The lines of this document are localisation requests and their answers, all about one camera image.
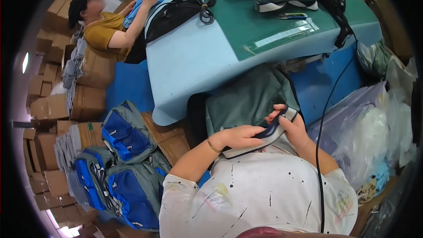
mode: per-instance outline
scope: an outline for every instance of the green cutting mat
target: green cutting mat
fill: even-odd
[[[279,12],[259,13],[254,9],[254,0],[216,0],[211,10],[239,61],[287,42],[339,27],[320,5],[317,11],[288,5]],[[294,23],[297,20],[276,19],[279,13],[294,12],[306,13],[319,30],[283,38],[260,48],[254,45],[254,42],[296,27]],[[363,0],[346,0],[345,16],[350,25],[377,21]]]

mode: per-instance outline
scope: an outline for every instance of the gray-green bag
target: gray-green bag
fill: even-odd
[[[266,125],[264,117],[274,104],[287,104],[299,111],[290,81],[271,64],[261,64],[243,73],[207,99],[208,135],[241,125]]]
[[[104,143],[117,154],[119,164],[138,164],[157,148],[140,112],[128,100],[109,112],[102,135]]]
[[[98,210],[108,210],[116,215],[117,204],[110,199],[104,184],[106,170],[115,165],[115,157],[107,147],[90,146],[85,148],[75,159],[78,180],[84,186],[88,202]]]
[[[107,171],[110,194],[122,203],[122,216],[132,228],[159,231],[163,180],[170,170],[159,152],[140,164],[121,164]]]

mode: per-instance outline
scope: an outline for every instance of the light blue table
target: light blue table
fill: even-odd
[[[367,46],[382,38],[377,21],[351,27],[357,39]],[[219,23],[215,21],[205,26],[196,15],[147,45],[148,73],[155,105],[153,120],[167,126],[185,118],[191,95],[212,90],[261,63],[333,52],[338,34],[339,29],[312,34],[238,61]],[[353,43],[354,39],[349,38],[344,48]]]

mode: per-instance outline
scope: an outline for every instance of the gold bracelet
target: gold bracelet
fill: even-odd
[[[222,151],[219,151],[218,149],[214,148],[214,146],[213,146],[213,145],[212,145],[212,143],[210,142],[209,138],[207,138],[207,142],[209,143],[209,146],[210,146],[210,148],[211,148],[213,151],[215,151],[215,152],[217,152],[217,153],[221,153],[221,152],[222,152]]]

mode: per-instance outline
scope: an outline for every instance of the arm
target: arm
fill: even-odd
[[[157,0],[143,0],[141,6],[135,15],[134,21],[131,23],[126,32],[116,31],[109,41],[109,48],[128,48],[134,45],[135,40],[140,35],[147,20],[148,11],[157,3]]]
[[[129,15],[131,13],[132,9],[134,8],[136,2],[137,2],[136,0],[132,1],[122,11],[120,11],[118,15],[121,15],[123,17],[126,17],[127,15]]]
[[[271,122],[282,109],[286,106],[283,104],[273,105],[275,110],[265,118],[267,122]],[[316,144],[309,138],[305,131],[304,121],[298,114],[295,119],[290,122],[289,120],[280,117],[279,124],[281,124],[286,130],[286,137],[288,141],[295,147],[298,156],[308,161],[314,167],[317,168],[316,163]],[[336,161],[325,151],[319,148],[319,168],[322,175],[339,168]]]
[[[241,148],[260,145],[262,140],[251,137],[264,130],[263,127],[243,125],[215,133],[209,137],[209,141],[219,152],[214,151],[207,140],[203,141],[184,154],[169,174],[197,182],[225,146]]]

